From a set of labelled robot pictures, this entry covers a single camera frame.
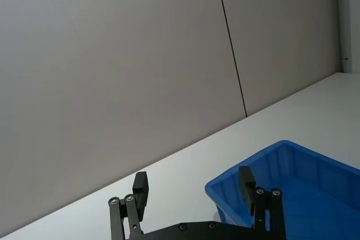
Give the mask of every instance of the white table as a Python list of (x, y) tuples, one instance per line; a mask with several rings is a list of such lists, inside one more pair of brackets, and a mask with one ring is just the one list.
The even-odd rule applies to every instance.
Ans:
[[(144, 168), (150, 192), (143, 231), (213, 220), (217, 211), (205, 184), (283, 139), (360, 169), (360, 75), (335, 74)], [(107, 201), (131, 193), (133, 179), (134, 174), (2, 239), (110, 240)]]

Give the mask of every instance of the screw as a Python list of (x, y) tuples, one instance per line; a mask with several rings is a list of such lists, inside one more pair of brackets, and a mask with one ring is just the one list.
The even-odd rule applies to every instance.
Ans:
[(281, 192), (280, 192), (278, 189), (274, 189), (274, 190), (272, 191), (272, 194), (274, 194), (274, 195), (280, 195)]
[(216, 227), (216, 224), (215, 223), (213, 223), (213, 222), (210, 222), (209, 223), (209, 228), (210, 229), (214, 229)]
[(187, 229), (187, 226), (186, 226), (185, 223), (181, 223), (181, 224), (179, 225), (179, 230), (180, 230), (180, 231), (184, 232), (186, 229)]
[(264, 190), (263, 190), (262, 188), (258, 188), (258, 189), (256, 190), (256, 193), (257, 193), (257, 194), (264, 194)]

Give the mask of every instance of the blue plastic bin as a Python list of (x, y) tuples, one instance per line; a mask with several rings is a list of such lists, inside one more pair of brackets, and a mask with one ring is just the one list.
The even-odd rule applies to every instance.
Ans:
[(237, 179), (244, 165), (257, 186), (282, 190), (288, 240), (360, 239), (360, 170), (289, 141), (259, 151), (205, 186), (222, 222), (252, 225)]

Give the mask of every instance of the white tabletop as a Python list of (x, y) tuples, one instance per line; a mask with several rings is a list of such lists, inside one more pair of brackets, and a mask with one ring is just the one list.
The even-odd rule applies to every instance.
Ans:
[[(360, 75), (335, 74), (144, 168), (150, 191), (143, 231), (213, 220), (217, 210), (205, 184), (283, 139), (360, 169)], [(131, 193), (133, 179), (134, 174), (2, 240), (110, 240), (107, 201)]]

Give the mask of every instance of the black vertical line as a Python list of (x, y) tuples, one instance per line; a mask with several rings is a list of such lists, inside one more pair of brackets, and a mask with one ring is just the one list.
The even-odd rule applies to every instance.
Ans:
[(223, 6), (223, 11), (224, 11), (224, 16), (225, 16), (225, 22), (226, 22), (226, 28), (227, 28), (227, 34), (229, 35), (231, 52), (232, 52), (232, 57), (233, 57), (233, 59), (234, 59), (234, 64), (235, 64), (235, 69), (236, 69), (236, 75), (237, 75), (238, 85), (239, 85), (239, 87), (240, 87), (242, 104), (244, 105), (245, 116), (247, 117), (247, 116), (248, 116), (248, 113), (246, 112), (244, 94), (242, 93), (242, 88), (241, 88), (241, 83), (240, 83), (240, 77), (239, 77), (239, 70), (237, 69), (237, 63), (236, 63), (236, 59), (235, 59), (234, 47), (233, 47), (233, 45), (232, 45), (231, 34), (230, 34), (230, 30), (229, 30), (229, 24), (228, 24), (228, 22), (227, 22), (227, 16), (226, 16), (226, 12), (225, 12), (224, 0), (221, 0), (221, 4), (222, 4), (222, 6)]

